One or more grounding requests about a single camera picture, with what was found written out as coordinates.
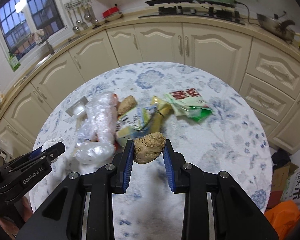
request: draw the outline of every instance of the screw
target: screw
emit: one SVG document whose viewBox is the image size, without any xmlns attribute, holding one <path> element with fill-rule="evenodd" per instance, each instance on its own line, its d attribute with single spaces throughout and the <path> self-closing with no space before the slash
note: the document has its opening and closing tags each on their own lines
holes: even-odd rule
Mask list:
<svg viewBox="0 0 300 240">
<path fill-rule="evenodd" d="M 220 176 L 223 178 L 227 178 L 227 177 L 229 177 L 229 173 L 226 171 L 220 171 Z"/>
<path fill-rule="evenodd" d="M 106 170 L 107 170 L 107 171 L 111 171 L 111 170 L 114 169 L 114 167 L 115 167 L 115 166 L 114 166 L 112 163 L 107 164 L 107 165 L 106 165 Z"/>
<path fill-rule="evenodd" d="M 69 174 L 69 178 L 70 179 L 76 179 L 78 177 L 78 173 L 77 172 L 71 172 L 70 174 Z"/>
<path fill-rule="evenodd" d="M 192 169 L 191 163 L 185 163 L 185 164 L 183 164 L 183 167 L 184 167 L 186 170 Z"/>
</svg>

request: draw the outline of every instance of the window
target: window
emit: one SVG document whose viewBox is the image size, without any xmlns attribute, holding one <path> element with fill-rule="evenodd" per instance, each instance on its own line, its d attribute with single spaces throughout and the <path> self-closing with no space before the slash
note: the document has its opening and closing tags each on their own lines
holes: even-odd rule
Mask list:
<svg viewBox="0 0 300 240">
<path fill-rule="evenodd" d="M 16 13 L 15 4 L 20 0 L 2 0 L 0 3 L 0 27 L 9 51 L 21 59 L 34 46 L 31 31 L 23 13 Z"/>
<path fill-rule="evenodd" d="M 27 2 L 37 30 L 44 29 L 50 36 L 64 27 L 54 0 L 27 0 Z"/>
<path fill-rule="evenodd" d="M 24 0 L 28 7 L 19 13 L 15 5 L 21 0 L 1 0 L 0 27 L 9 51 L 21 59 L 35 47 L 31 33 L 44 29 L 51 36 L 64 27 L 54 0 Z"/>
</svg>

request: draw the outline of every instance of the green package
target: green package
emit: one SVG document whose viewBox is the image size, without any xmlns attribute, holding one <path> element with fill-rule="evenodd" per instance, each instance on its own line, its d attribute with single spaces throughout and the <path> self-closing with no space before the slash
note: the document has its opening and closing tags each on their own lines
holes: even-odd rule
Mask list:
<svg viewBox="0 0 300 240">
<path fill-rule="evenodd" d="M 185 115 L 200 122 L 212 114 L 212 109 L 195 88 L 174 91 L 165 96 L 176 116 Z"/>
</svg>

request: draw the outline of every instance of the orange cloth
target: orange cloth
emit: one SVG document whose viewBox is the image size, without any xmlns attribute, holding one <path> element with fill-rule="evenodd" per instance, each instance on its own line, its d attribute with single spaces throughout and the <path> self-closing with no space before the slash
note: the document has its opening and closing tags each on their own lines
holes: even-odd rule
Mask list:
<svg viewBox="0 0 300 240">
<path fill-rule="evenodd" d="M 294 228 L 300 219 L 300 210 L 292 200 L 288 200 L 266 211 L 265 217 L 274 227 L 279 239 L 284 240 L 286 235 Z"/>
</svg>

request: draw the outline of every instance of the sink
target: sink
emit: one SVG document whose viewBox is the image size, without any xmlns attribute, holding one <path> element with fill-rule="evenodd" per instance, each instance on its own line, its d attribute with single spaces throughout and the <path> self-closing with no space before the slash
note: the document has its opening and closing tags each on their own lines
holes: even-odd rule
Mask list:
<svg viewBox="0 0 300 240">
<path fill-rule="evenodd" d="M 60 47 L 57 47 L 55 49 L 54 54 L 57 53 L 58 51 L 62 50 L 65 46 L 69 45 L 70 43 L 74 42 L 75 40 L 83 37 L 84 35 L 86 35 L 86 33 L 69 38 L 67 42 L 65 42 Z M 40 60 L 40 62 L 38 62 L 32 69 L 30 69 L 26 73 L 26 75 L 15 84 L 14 87 L 16 87 L 18 84 L 21 85 L 26 80 L 26 78 L 31 75 L 32 72 L 34 72 L 38 67 L 40 67 L 45 61 L 47 61 L 54 54 L 49 54 L 46 57 L 44 57 L 42 60 Z"/>
</svg>

